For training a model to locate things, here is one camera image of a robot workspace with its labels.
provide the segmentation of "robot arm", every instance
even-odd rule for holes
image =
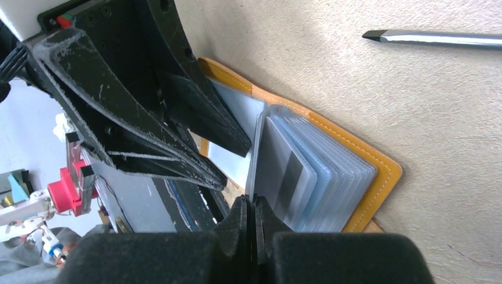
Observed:
[[[43,191],[33,192],[27,200],[0,209],[0,243],[42,230],[44,251],[64,262],[63,245],[47,227],[46,221],[55,213],[68,210],[76,217],[87,214],[91,209],[91,199],[97,197],[92,182],[94,172],[81,159],[76,133],[66,134],[66,152],[67,167],[60,170],[60,181],[49,184]]]
[[[241,156],[249,151],[173,0],[0,0],[0,19],[16,46],[3,52],[0,85],[15,75],[49,93],[107,165],[220,191],[227,178],[188,129]]]
[[[31,234],[36,230],[42,230],[41,240],[43,250],[55,259],[66,261],[63,254],[63,245],[47,227],[46,221],[51,219],[56,212],[49,190],[33,192],[30,198],[13,206],[0,210],[0,243],[15,237]],[[24,222],[17,222],[26,216],[34,215]]]

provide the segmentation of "cable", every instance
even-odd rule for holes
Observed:
[[[7,57],[4,62],[0,64],[0,83],[6,84],[10,82],[15,75],[24,68],[28,62],[28,53],[24,46],[16,46]]]
[[[118,197],[117,197],[117,195],[115,194],[115,191],[113,191],[113,189],[111,188],[111,186],[108,184],[108,181],[107,181],[104,177],[102,177],[101,175],[96,175],[96,176],[94,177],[94,179],[92,180],[92,183],[91,183],[92,187],[94,188],[94,187],[96,186],[96,181],[97,181],[98,179],[102,179],[102,180],[105,182],[105,185],[106,185],[106,187],[107,187],[108,191],[110,191],[110,193],[111,193],[111,194],[113,195],[113,197],[115,198],[115,201],[117,202],[117,205],[118,205],[118,207],[119,207],[119,209],[120,209],[120,212],[122,212],[122,216],[124,216],[124,221],[125,221],[125,222],[127,223],[127,225],[129,226],[129,229],[131,229],[131,232],[132,232],[132,233],[134,233],[134,229],[133,229],[133,227],[131,226],[131,223],[129,222],[129,220],[127,219],[127,217],[126,217],[126,213],[125,213],[125,212],[124,212],[124,210],[122,209],[122,206],[120,205],[120,202],[118,201]]]
[[[29,217],[29,218],[27,218],[25,221],[28,221],[28,220],[33,220],[33,219],[37,219],[37,218],[42,218],[42,219],[44,219],[44,217],[43,217],[43,216],[35,216],[35,217]]]
[[[59,215],[59,216],[72,216],[72,212],[68,211],[68,214],[61,214],[61,213],[56,212],[56,215]]]
[[[38,230],[42,230],[42,232],[45,232],[44,229],[42,229],[42,228],[36,228],[35,230],[31,231],[29,234],[26,235],[26,238],[24,239],[24,242],[23,242],[24,246],[26,246],[26,241],[30,238],[31,234],[33,234],[34,232],[36,232]]]
[[[98,195],[98,206],[99,206],[99,209],[101,210],[101,208],[103,208],[103,200],[101,200],[101,197],[99,197]]]

